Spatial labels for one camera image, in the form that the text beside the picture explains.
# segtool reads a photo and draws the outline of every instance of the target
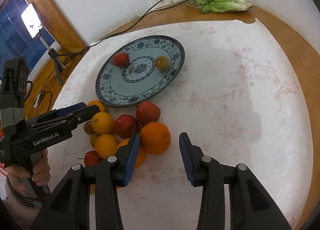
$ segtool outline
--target human hand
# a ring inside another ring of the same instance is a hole
[[[10,184],[13,189],[20,193],[24,197],[28,197],[25,187],[22,185],[20,178],[29,178],[31,177],[32,181],[35,182],[38,186],[47,185],[50,181],[50,167],[48,164],[48,151],[47,149],[42,150],[42,158],[39,162],[33,167],[33,175],[31,177],[30,172],[25,168],[12,164],[10,167],[6,168],[8,173],[7,177],[10,180]]]

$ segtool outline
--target window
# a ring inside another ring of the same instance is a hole
[[[30,71],[34,69],[39,60],[44,56],[45,60],[39,66],[33,77],[49,58],[47,50],[39,38],[31,38],[23,21],[21,13],[28,6],[25,0],[9,0],[4,10],[0,13],[0,77],[2,77],[4,62],[8,59],[25,55]],[[49,46],[57,44],[46,29],[43,29],[42,37]]]

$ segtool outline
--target lettuce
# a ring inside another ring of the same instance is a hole
[[[202,12],[225,12],[248,10],[252,4],[250,0],[194,0],[201,5]]]

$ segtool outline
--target screw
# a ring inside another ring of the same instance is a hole
[[[115,157],[115,156],[110,156],[109,158],[108,158],[108,161],[109,162],[115,162],[117,160],[117,157]]]
[[[211,157],[209,157],[209,156],[203,156],[201,159],[204,162],[210,162],[211,161]]]
[[[81,168],[81,165],[79,163],[73,164],[72,169],[73,170],[79,170]]]
[[[245,171],[247,169],[247,166],[245,164],[241,163],[241,164],[238,165],[238,169]]]

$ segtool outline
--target wooden table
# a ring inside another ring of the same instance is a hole
[[[309,196],[296,227],[296,229],[299,229],[320,200],[320,120],[318,119],[320,114],[320,90],[318,89],[318,85],[320,84],[320,76],[318,75],[320,71],[320,57],[315,49],[286,23],[255,6],[247,12],[202,14],[199,9],[187,5],[180,5],[170,10],[154,12],[148,15],[131,31],[188,21],[238,19],[244,23],[254,23],[255,18],[259,19],[264,24],[286,53],[299,79],[308,107],[314,146],[314,164]],[[134,22],[125,24],[113,31],[113,33],[125,30],[133,23]],[[45,106],[48,103],[44,100],[41,104]]]

